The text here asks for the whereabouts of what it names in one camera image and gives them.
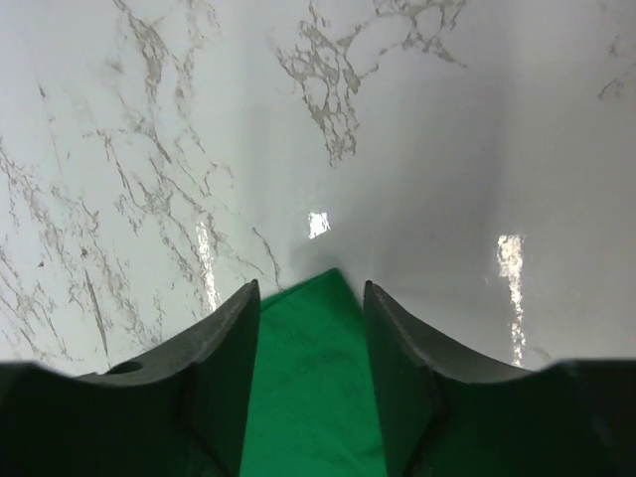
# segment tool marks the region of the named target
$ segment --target white marble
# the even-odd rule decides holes
[[[0,359],[104,371],[330,266],[633,356],[631,0],[0,1]]]

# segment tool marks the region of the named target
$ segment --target green fabric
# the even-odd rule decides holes
[[[387,475],[362,310],[336,269],[262,302],[240,475]]]

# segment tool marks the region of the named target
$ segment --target gray marble veining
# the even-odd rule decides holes
[[[267,295],[343,263],[519,366],[632,344],[598,325],[629,315],[636,277],[617,251],[636,230],[631,0],[0,13],[1,359],[103,371],[245,281]],[[501,237],[524,237],[515,280]]]

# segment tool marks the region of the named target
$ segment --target screw hole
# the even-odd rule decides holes
[[[125,375],[126,373],[133,373],[143,369],[143,365],[138,361],[126,361],[111,368],[106,372],[107,375]]]

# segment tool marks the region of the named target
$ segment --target marble wall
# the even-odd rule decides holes
[[[633,1],[1,0],[0,24],[0,359],[104,371],[329,266],[520,366],[633,346],[636,227],[607,213],[636,205]]]

